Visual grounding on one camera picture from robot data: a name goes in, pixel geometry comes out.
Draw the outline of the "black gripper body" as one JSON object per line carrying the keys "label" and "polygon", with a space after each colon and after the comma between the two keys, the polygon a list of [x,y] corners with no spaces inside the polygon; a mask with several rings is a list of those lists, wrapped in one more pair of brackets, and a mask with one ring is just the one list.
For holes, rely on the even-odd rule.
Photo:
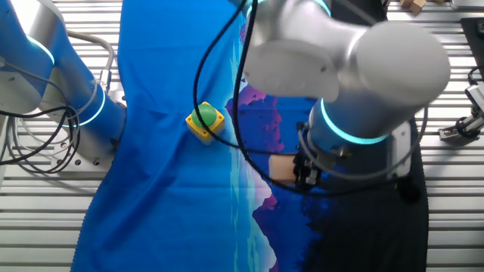
{"label": "black gripper body", "polygon": [[[315,157],[315,161],[319,162],[320,164],[324,165],[328,169],[333,169],[334,166],[336,165],[336,160],[337,158],[333,156],[332,154],[322,152],[320,150],[309,150],[310,153]],[[304,151],[303,147],[301,145],[297,146],[297,153],[304,153],[307,155],[307,153]],[[319,169],[321,171],[321,177],[325,173],[325,171],[321,170],[317,165],[313,162],[313,168]]]}

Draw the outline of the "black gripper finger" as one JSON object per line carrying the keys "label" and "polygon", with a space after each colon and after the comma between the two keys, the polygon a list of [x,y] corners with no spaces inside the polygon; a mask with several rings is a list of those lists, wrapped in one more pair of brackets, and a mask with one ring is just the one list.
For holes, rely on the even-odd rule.
{"label": "black gripper finger", "polygon": [[295,168],[295,187],[314,188],[321,183],[321,171],[316,168]]}
{"label": "black gripper finger", "polygon": [[297,153],[293,159],[294,170],[302,171],[313,169],[313,161],[304,153]]}

